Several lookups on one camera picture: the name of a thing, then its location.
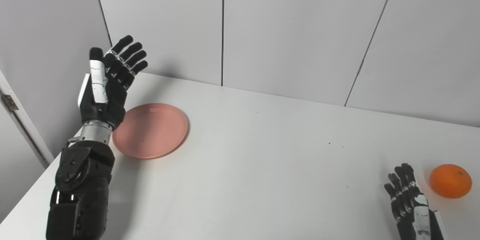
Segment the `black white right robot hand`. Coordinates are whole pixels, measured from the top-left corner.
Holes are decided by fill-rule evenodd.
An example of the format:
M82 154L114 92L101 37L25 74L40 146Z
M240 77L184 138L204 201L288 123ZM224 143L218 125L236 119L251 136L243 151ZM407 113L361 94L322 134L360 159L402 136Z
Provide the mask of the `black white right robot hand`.
M433 211L416 181L413 167L402 163L388 175L384 188L402 240L447 240L439 211Z

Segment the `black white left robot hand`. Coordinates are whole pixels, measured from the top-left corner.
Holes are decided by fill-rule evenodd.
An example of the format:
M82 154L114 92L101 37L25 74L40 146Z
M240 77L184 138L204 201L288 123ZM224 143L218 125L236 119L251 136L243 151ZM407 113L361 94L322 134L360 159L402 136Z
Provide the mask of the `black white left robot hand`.
M79 92L83 124L103 122L114 131L124 120L127 91L139 72L148 67L146 51L131 35L122 37L107 52L89 51L90 73Z

